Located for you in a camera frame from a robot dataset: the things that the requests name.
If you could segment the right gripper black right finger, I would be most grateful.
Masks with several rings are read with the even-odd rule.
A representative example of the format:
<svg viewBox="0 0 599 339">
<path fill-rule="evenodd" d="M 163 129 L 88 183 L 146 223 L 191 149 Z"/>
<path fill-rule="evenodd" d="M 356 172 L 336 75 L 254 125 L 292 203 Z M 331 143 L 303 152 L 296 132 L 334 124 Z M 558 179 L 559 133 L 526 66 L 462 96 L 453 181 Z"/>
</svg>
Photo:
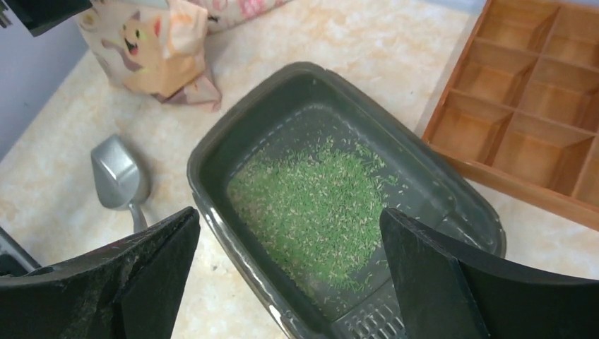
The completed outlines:
<svg viewBox="0 0 599 339">
<path fill-rule="evenodd" d="M 381 237 L 409 338 L 597 338 L 598 281 L 529 267 L 395 208 Z"/>
</svg>

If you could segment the silver metal scoop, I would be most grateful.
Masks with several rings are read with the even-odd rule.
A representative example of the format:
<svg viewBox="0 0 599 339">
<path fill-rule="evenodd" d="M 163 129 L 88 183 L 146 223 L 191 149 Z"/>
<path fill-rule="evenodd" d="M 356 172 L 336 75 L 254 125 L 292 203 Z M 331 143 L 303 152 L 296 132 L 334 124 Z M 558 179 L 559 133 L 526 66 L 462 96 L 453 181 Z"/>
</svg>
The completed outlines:
<svg viewBox="0 0 599 339">
<path fill-rule="evenodd" d="M 145 230 L 148 223 L 141 204 L 150 195 L 150 178 L 141 161 L 116 134 L 91 150 L 90 161 L 100 204 L 111 210 L 129 210 L 134 232 Z"/>
</svg>

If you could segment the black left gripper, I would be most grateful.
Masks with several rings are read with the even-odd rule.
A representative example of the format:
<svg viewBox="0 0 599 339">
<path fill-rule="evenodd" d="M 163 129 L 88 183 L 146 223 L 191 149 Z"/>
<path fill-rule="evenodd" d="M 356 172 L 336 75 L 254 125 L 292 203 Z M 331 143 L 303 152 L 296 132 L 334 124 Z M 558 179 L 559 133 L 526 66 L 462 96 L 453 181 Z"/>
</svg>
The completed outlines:
<svg viewBox="0 0 599 339">
<path fill-rule="evenodd" d="M 89 0 L 1 0 L 1 28 L 12 25 L 5 14 L 12 10 L 29 33 L 37 37 L 91 7 Z"/>
</svg>

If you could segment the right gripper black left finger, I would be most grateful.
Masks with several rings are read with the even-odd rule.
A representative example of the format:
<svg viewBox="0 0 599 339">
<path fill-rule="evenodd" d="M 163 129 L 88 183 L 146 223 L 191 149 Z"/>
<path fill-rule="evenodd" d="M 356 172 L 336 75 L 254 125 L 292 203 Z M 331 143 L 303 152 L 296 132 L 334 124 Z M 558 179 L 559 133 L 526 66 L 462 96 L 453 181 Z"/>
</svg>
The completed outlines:
<svg viewBox="0 0 599 339">
<path fill-rule="evenodd" d="M 2 338 L 170 338 L 201 227 L 187 207 L 98 249 L 1 279 Z"/>
</svg>

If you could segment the pink cat litter bag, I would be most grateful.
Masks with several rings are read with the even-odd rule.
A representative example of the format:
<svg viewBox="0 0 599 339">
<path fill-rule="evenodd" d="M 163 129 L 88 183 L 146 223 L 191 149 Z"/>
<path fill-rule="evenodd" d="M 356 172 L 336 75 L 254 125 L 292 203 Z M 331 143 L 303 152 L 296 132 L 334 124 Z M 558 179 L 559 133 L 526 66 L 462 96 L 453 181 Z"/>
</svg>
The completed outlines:
<svg viewBox="0 0 599 339">
<path fill-rule="evenodd" d="M 112 85 L 161 103 L 219 109 L 222 95 L 206 62 L 205 8 L 191 1 L 92 1 L 76 22 Z"/>
</svg>

